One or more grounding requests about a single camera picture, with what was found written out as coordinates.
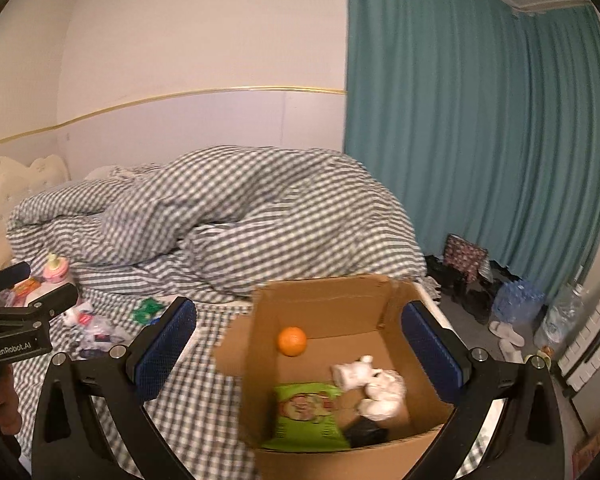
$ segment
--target plastic water bottle pack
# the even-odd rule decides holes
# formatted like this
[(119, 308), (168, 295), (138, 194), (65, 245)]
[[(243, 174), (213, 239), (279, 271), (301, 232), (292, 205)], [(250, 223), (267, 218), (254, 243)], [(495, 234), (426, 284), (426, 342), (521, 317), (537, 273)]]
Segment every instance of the plastic water bottle pack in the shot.
[(528, 323), (538, 315), (543, 303), (544, 292), (525, 280), (518, 280), (500, 287), (491, 309), (505, 323)]

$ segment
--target cardboard box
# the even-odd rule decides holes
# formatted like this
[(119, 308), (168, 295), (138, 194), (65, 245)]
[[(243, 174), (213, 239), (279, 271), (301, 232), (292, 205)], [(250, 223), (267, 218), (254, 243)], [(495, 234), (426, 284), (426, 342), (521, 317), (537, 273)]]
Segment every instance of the cardboard box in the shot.
[[(385, 276), (274, 282), (256, 292), (254, 312), (234, 320), (215, 358), (220, 372), (242, 376), (240, 437), (254, 449), (264, 480), (399, 480), (407, 474), (452, 411), (402, 335), (402, 308), (420, 299), (411, 283)], [(276, 348), (278, 333), (287, 326), (307, 334), (306, 351), (298, 357)], [(384, 423), (390, 442), (323, 453), (260, 449), (273, 436), (277, 384), (333, 383), (331, 365), (364, 354), (373, 356), (374, 367), (400, 373), (407, 387), (400, 413)], [(355, 406), (363, 397), (354, 390), (338, 398), (335, 417), (341, 428), (356, 419)]]

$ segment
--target floor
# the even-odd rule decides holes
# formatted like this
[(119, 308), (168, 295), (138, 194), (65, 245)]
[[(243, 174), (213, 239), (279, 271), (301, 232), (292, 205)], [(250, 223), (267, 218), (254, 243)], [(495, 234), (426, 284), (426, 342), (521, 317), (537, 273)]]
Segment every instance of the floor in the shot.
[[(497, 360), (504, 360), (502, 352), (498, 346), (499, 339), (494, 336), (486, 326), (479, 324), (473, 316), (468, 314), (462, 306), (453, 302), (450, 297), (443, 294), (440, 301), (440, 309), (451, 322), (460, 339), (464, 342), (467, 348), (481, 347)], [(534, 329), (539, 321), (516, 326), (518, 332), (525, 339), (525, 346), (521, 348), (522, 356), (536, 353), (536, 348), (533, 345)], [(560, 409), (560, 420), (562, 422), (562, 438), (564, 441), (564, 470), (565, 480), (573, 480), (571, 472), (571, 455), (574, 449), (582, 443), (585, 438), (584, 432), (575, 410), (571, 407), (570, 402), (562, 395), (562, 389), (554, 379), (554, 389)]]

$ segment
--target human hand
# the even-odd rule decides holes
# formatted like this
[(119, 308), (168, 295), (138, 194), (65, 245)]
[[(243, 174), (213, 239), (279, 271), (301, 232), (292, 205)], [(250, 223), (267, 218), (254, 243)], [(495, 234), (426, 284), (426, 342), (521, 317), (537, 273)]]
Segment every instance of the human hand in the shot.
[(13, 387), (13, 366), (4, 367), (0, 377), (0, 430), (5, 435), (15, 435), (22, 428), (18, 412), (20, 399)]

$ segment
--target metal screw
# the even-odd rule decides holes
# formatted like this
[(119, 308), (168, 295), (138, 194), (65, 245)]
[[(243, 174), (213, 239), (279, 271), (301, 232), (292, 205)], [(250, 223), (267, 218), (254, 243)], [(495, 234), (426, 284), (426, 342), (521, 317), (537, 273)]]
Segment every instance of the metal screw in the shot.
[(544, 360), (540, 356), (534, 355), (530, 361), (533, 368), (537, 368), (538, 370), (542, 370), (544, 368)]
[(60, 366), (60, 365), (61, 365), (62, 363), (64, 363), (65, 361), (66, 361), (66, 354), (64, 354), (64, 353), (62, 353), (62, 352), (60, 352), (60, 353), (58, 353), (58, 354), (54, 355), (54, 356), (51, 358), (51, 362), (52, 362), (53, 364), (55, 364), (56, 366)]
[(120, 359), (124, 354), (126, 354), (126, 346), (124, 345), (115, 345), (109, 350), (109, 355), (114, 359)]
[(484, 348), (474, 348), (471, 350), (471, 357), (478, 362), (484, 362), (489, 358), (489, 353)]

